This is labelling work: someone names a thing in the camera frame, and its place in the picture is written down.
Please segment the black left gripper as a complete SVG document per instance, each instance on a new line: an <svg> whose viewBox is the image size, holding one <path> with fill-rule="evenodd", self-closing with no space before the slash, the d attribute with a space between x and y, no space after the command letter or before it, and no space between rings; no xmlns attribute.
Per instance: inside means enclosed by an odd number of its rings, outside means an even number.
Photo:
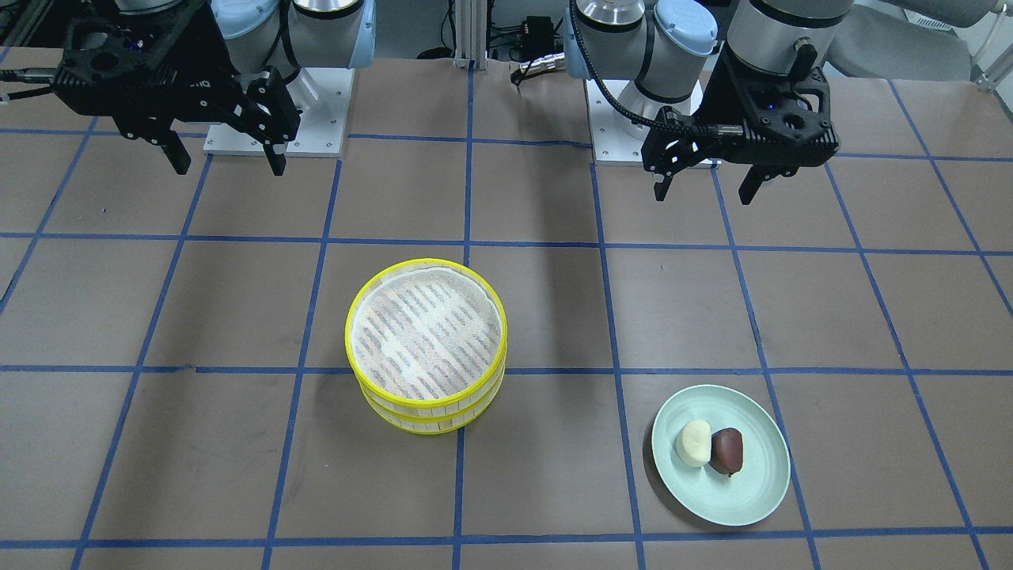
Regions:
<svg viewBox="0 0 1013 570"><path fill-rule="evenodd" d="M831 90L814 44L788 48L787 72L749 65L730 47L719 56L700 107L691 115L659 109L641 149L654 174L654 197L665 202L673 175L702 160L750 165L739 188L748 206L769 181L797 167L824 165L840 148L831 119Z"/></svg>

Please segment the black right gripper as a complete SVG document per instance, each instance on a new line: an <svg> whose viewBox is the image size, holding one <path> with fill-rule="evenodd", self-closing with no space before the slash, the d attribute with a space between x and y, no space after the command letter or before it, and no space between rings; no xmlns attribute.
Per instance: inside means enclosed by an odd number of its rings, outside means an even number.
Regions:
<svg viewBox="0 0 1013 570"><path fill-rule="evenodd" d="M51 87L81 115L107 116L126 138L158 146L177 176L192 158L173 123L231 126L263 144L274 176L300 116L281 72L241 73L210 8L84 8L70 19Z"/></svg>

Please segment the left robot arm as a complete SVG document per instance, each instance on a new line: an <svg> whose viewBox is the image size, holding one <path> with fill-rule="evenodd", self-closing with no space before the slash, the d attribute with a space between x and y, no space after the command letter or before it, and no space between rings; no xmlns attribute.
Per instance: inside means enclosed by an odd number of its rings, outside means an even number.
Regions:
<svg viewBox="0 0 1013 570"><path fill-rule="evenodd" d="M853 1L571 1L567 67L640 137L663 201L706 160L749 167L742 203L763 184L824 165L840 149L824 65L848 77L966 81L977 64L958 35L1009 1L897 1L933 29Z"/></svg>

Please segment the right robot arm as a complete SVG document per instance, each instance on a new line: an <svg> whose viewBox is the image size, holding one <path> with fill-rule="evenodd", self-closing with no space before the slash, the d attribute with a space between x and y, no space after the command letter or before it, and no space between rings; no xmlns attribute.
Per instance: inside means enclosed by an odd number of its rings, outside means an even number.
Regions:
<svg viewBox="0 0 1013 570"><path fill-rule="evenodd" d="M338 158L355 70L375 54L372 1L89 1L54 70L23 72L73 112L191 167L174 124L209 125L205 151Z"/></svg>

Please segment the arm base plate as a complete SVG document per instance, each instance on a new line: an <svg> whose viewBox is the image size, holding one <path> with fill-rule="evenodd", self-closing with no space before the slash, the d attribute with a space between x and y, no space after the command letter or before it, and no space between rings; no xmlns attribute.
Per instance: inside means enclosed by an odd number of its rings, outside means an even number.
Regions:
<svg viewBox="0 0 1013 570"><path fill-rule="evenodd" d="M651 100L632 81L604 80L605 87L629 111L654 119L663 107L661 101ZM635 125L616 111L594 81L586 81L587 119L598 165L641 167L647 126Z"/></svg>
<svg viewBox="0 0 1013 570"><path fill-rule="evenodd" d="M299 109L297 137L286 146L287 158L340 158L347 136L354 69L309 67L288 86ZM203 151L210 155L261 156L263 145L227 125L207 131Z"/></svg>

